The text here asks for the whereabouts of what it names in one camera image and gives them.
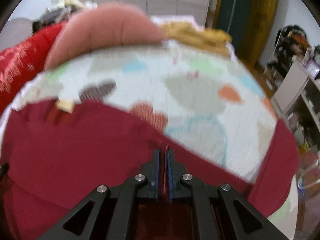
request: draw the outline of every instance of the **white wall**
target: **white wall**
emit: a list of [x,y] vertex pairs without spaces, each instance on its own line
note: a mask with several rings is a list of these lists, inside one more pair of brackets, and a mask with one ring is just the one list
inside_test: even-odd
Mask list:
[[259,60],[263,67],[267,66],[273,53],[278,30],[295,24],[304,29],[312,46],[320,44],[320,27],[304,3],[301,0],[279,0],[270,36]]
[[11,14],[10,19],[23,17],[34,21],[51,6],[52,0],[22,0]]

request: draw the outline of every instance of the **triangular cutout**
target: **triangular cutout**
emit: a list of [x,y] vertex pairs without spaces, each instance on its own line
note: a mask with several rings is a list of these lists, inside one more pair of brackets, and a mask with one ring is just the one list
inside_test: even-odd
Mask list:
[[233,202],[238,216],[240,218],[240,222],[246,234],[250,234],[256,230],[262,228],[262,223],[260,220],[251,213],[240,201],[235,200]]
[[81,235],[94,206],[93,201],[88,201],[73,217],[64,225],[63,229],[77,236]]

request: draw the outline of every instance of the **silver screw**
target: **silver screw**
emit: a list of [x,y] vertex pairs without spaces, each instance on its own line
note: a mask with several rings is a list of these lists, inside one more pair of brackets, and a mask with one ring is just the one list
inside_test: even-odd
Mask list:
[[223,184],[221,185],[221,188],[222,188],[222,190],[224,190],[224,191],[229,191],[229,190],[231,190],[231,186],[230,186],[229,184],[227,184],[227,183],[223,183]]
[[134,177],[137,181],[143,181],[146,176],[144,176],[143,174],[138,174]]
[[191,174],[184,174],[183,176],[182,176],[182,178],[184,179],[184,180],[192,180],[192,175]]
[[107,190],[107,186],[105,185],[100,185],[99,187],[97,187],[97,191],[99,193],[104,193]]

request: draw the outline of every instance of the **red blanket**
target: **red blanket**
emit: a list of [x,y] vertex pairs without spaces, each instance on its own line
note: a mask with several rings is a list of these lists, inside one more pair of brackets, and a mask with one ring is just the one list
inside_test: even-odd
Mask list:
[[[4,208],[16,239],[37,239],[97,185],[112,187],[138,174],[154,148],[169,145],[177,162],[208,184],[227,182],[241,194],[249,193],[249,201],[265,216],[284,203],[298,168],[295,140],[283,121],[278,121],[257,181],[250,185],[129,113],[85,102],[68,114],[54,104],[44,101],[13,111],[4,135],[0,161],[9,163],[13,184],[4,195]],[[173,229],[175,209],[166,211],[167,217],[145,210],[138,239],[185,239],[185,229]]]
[[13,48],[0,52],[0,116],[23,85],[43,70],[62,24],[46,27]]

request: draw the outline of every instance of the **bed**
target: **bed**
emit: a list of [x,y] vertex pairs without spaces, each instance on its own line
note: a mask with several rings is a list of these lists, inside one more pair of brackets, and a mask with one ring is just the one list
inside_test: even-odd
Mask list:
[[[158,15],[152,18],[157,24],[188,21],[195,28],[202,28],[209,3],[121,1]],[[261,87],[229,47],[230,59],[173,40],[161,46],[108,48],[77,57],[25,85],[1,116],[1,135],[12,108],[52,97],[80,102],[89,90],[108,87],[104,103],[147,115],[148,122],[186,149],[253,183],[274,133],[276,117]],[[295,233],[297,205],[293,178],[284,205],[269,217],[289,239]]]

